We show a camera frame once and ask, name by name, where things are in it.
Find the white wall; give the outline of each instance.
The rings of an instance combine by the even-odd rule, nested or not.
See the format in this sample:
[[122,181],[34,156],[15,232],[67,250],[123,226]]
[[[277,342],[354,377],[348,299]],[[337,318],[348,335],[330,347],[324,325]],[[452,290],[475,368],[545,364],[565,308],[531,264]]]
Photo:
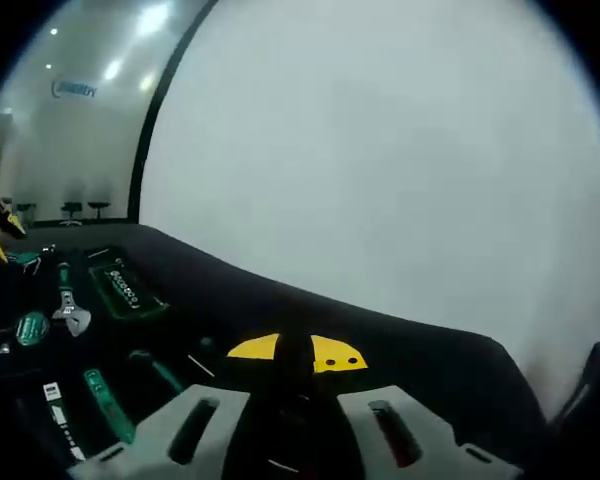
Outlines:
[[600,339],[600,109],[512,0],[220,0],[162,106],[141,222],[501,342],[548,415]]
[[[76,200],[85,202],[85,217],[94,216],[86,206],[94,200],[111,202],[107,216],[126,217],[149,103],[202,5],[74,0],[63,6],[24,51],[0,93],[0,111],[14,118],[1,159],[1,170],[9,173],[1,177],[0,193],[37,203],[38,220],[59,219],[62,204]],[[166,16],[149,32],[141,25],[155,7],[164,7]],[[95,96],[55,98],[52,83],[59,75],[97,88]]]

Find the wall logo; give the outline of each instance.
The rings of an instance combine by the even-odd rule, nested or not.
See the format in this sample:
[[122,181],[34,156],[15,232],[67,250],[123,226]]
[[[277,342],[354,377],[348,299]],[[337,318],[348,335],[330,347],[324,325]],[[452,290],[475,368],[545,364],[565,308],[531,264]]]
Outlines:
[[53,82],[51,82],[51,95],[53,98],[61,98],[65,93],[95,98],[97,91],[97,87],[92,87],[86,83],[63,80],[61,75],[57,76]]

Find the white label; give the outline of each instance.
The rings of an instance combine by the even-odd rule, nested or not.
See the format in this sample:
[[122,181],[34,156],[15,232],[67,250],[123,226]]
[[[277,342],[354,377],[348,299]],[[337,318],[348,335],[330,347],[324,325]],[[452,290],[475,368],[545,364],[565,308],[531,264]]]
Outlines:
[[67,423],[67,419],[65,418],[64,413],[62,412],[62,409],[60,407],[52,405],[51,411],[53,412],[53,416],[56,418],[56,423],[58,425],[64,425],[65,423]]
[[80,460],[81,462],[84,462],[86,460],[84,458],[84,453],[82,453],[82,450],[80,450],[80,447],[73,447],[71,449],[71,453],[74,457],[76,457],[76,459]]
[[60,394],[60,387],[58,387],[57,382],[48,383],[42,388],[44,389],[44,396],[47,399],[47,402],[62,398],[62,395]]

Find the white backdrop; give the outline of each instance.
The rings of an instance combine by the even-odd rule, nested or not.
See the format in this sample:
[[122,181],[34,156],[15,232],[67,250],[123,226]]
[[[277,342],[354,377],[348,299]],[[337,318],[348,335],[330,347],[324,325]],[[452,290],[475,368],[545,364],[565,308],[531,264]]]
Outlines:
[[141,222],[257,274],[501,342],[553,415],[600,339],[600,109],[512,0],[220,0]]

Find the green tool handle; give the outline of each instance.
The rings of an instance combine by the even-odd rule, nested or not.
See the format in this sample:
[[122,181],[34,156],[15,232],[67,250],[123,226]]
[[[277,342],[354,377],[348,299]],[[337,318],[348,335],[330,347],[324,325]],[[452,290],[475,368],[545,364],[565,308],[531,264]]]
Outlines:
[[60,286],[60,290],[73,290],[71,283],[69,283],[69,264],[62,262],[60,265],[58,265],[58,271],[60,272],[60,282],[58,284]]

